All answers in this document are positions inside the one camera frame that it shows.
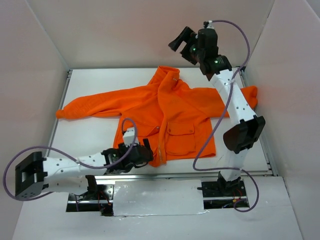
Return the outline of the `orange zip jacket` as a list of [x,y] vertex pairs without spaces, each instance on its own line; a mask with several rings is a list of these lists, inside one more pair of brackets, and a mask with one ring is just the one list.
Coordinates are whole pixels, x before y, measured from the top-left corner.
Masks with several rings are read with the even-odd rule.
[[149,140],[150,165],[159,167],[172,160],[214,157],[211,119],[224,108],[216,89],[190,88],[177,68],[159,66],[146,85],[81,96],[55,115],[67,120],[119,117],[114,146],[123,141],[123,131],[136,126],[138,139]]

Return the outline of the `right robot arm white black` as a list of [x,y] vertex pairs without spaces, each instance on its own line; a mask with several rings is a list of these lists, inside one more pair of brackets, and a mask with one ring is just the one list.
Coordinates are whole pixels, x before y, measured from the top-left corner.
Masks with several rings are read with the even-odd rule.
[[182,42],[186,45],[181,56],[193,65],[199,64],[201,73],[218,91],[229,114],[232,127],[223,134],[226,167],[219,169],[217,187],[210,190],[228,196],[240,188],[241,169],[248,150],[260,137],[266,121],[252,110],[235,82],[228,58],[219,54],[218,35],[210,23],[198,32],[185,27],[168,46],[177,51]]

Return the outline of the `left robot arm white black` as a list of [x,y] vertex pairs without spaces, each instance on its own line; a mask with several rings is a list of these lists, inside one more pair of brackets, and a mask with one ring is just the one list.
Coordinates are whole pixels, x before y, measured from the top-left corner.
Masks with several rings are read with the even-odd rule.
[[15,198],[27,201],[45,192],[56,192],[91,200],[100,190],[96,176],[128,173],[152,160],[153,151],[146,138],[142,144],[134,143],[129,147],[120,143],[117,148],[75,160],[44,157],[42,152],[36,151],[15,166]]

